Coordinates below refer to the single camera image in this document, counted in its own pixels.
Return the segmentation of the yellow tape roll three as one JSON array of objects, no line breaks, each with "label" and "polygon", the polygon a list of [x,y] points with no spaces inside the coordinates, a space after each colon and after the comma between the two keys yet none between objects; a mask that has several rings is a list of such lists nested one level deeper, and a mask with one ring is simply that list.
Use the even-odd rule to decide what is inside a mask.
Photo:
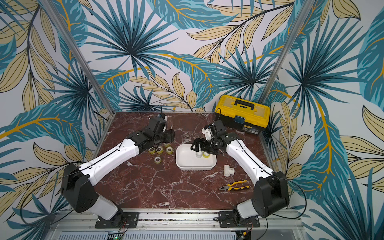
[{"label": "yellow tape roll three", "polygon": [[166,148],[166,153],[167,153],[168,155],[173,154],[173,152],[174,152],[174,150],[173,150],[173,148],[172,148],[171,146],[169,146],[169,147]]}]

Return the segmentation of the yellow tape roll two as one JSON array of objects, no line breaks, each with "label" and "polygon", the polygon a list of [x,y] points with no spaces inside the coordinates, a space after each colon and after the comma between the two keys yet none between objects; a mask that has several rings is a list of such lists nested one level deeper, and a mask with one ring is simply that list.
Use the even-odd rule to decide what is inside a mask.
[{"label": "yellow tape roll two", "polygon": [[164,152],[164,149],[162,146],[157,147],[157,150],[156,150],[157,154],[162,154],[163,152]]}]

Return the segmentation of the yellow tape roll six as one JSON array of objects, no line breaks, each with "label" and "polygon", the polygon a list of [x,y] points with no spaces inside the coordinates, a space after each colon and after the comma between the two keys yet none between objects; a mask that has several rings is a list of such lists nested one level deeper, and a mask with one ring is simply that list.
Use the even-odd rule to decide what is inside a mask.
[{"label": "yellow tape roll six", "polygon": [[206,152],[203,152],[202,156],[203,156],[203,158],[208,159],[211,155],[206,153]]}]

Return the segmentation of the yellow tape roll four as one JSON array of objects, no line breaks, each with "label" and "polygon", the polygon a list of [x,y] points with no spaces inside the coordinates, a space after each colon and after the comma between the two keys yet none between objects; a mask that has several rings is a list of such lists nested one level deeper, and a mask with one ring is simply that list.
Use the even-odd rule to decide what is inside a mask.
[{"label": "yellow tape roll four", "polygon": [[148,150],[148,152],[149,152],[150,154],[154,154],[154,153],[156,152],[156,149],[155,149],[154,147],[152,147],[152,148],[150,148],[150,149]]}]

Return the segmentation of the white plastic storage box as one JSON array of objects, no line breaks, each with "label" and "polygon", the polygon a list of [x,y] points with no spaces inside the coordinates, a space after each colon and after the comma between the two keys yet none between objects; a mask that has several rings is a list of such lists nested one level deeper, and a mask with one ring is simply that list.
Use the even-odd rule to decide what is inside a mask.
[{"label": "white plastic storage box", "polygon": [[209,171],[217,164],[216,155],[208,159],[197,158],[196,152],[191,150],[192,144],[182,144],[176,149],[176,165],[182,171]]}]

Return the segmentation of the yellow tape roll five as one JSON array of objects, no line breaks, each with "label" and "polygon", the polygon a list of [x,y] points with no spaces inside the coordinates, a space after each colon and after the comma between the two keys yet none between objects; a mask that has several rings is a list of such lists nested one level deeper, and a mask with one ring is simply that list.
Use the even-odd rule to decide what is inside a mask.
[{"label": "yellow tape roll five", "polygon": [[156,164],[160,164],[162,162],[162,158],[161,157],[155,157],[154,162]]}]

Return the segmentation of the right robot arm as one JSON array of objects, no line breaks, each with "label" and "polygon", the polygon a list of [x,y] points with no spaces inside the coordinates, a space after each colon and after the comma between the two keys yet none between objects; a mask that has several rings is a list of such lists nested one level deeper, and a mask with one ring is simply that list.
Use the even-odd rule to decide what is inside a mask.
[{"label": "right robot arm", "polygon": [[290,204],[286,176],[262,163],[235,133],[211,137],[210,140],[195,139],[191,150],[211,155],[225,152],[248,175],[254,185],[254,192],[251,199],[236,205],[235,213],[240,218],[266,218]]}]

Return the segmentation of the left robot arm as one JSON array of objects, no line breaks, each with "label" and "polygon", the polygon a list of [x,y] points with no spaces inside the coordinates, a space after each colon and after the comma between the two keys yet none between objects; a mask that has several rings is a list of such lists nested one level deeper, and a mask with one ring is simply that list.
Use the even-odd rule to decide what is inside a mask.
[{"label": "left robot arm", "polygon": [[99,157],[80,166],[65,168],[61,194],[77,213],[96,214],[117,225],[123,221],[123,211],[112,201],[99,195],[94,186],[125,161],[138,156],[153,146],[172,143],[175,131],[170,129],[149,137],[143,131],[128,135],[120,144]]}]

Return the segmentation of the white PVC pipe fitting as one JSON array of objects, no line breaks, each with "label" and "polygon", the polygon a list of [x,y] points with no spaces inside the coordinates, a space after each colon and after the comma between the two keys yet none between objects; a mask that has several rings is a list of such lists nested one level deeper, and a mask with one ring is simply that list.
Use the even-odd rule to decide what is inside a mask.
[{"label": "white PVC pipe fitting", "polygon": [[224,165],[224,176],[231,177],[235,174],[235,169],[231,168],[229,165]]}]

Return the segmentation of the yellow black toolbox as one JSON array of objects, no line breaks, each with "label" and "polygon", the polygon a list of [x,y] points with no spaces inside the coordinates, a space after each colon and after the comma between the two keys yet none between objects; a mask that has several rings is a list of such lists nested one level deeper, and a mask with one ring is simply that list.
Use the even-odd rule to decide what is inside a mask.
[{"label": "yellow black toolbox", "polygon": [[221,120],[228,128],[259,135],[267,128],[270,113],[268,106],[223,95],[215,108],[215,120]]}]

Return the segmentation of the yellow black pliers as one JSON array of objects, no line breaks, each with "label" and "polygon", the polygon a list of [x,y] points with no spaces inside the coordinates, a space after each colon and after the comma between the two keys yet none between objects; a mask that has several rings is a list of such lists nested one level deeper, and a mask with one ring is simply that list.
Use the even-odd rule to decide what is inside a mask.
[{"label": "yellow black pliers", "polygon": [[250,189],[251,188],[250,186],[245,186],[247,182],[248,182],[247,180],[243,180],[243,181],[233,182],[231,184],[226,184],[225,186],[220,187],[219,191],[240,191],[240,190]]}]

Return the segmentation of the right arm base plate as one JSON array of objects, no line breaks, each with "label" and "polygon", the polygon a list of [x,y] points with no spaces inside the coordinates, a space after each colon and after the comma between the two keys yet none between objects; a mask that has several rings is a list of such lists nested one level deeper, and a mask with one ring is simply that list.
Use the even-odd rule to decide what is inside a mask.
[{"label": "right arm base plate", "polygon": [[257,216],[243,219],[234,211],[221,211],[214,218],[221,228],[258,228],[260,227],[259,218]]}]

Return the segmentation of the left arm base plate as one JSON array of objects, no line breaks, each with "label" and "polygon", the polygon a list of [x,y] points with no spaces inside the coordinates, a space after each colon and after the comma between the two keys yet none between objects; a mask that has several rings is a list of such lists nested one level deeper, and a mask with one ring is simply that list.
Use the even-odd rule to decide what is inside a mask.
[{"label": "left arm base plate", "polygon": [[98,216],[96,229],[135,229],[139,220],[139,212],[121,212],[117,213],[111,220],[105,220]]}]

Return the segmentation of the aluminium front rail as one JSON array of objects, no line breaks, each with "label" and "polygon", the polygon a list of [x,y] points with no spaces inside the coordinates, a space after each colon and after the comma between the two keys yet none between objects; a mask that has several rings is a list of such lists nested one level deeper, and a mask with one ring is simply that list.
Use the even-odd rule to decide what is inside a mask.
[{"label": "aluminium front rail", "polygon": [[282,210],[266,219],[255,217],[244,226],[217,222],[224,210],[126,209],[123,227],[107,228],[96,215],[61,213],[46,240],[307,240],[295,210]]}]

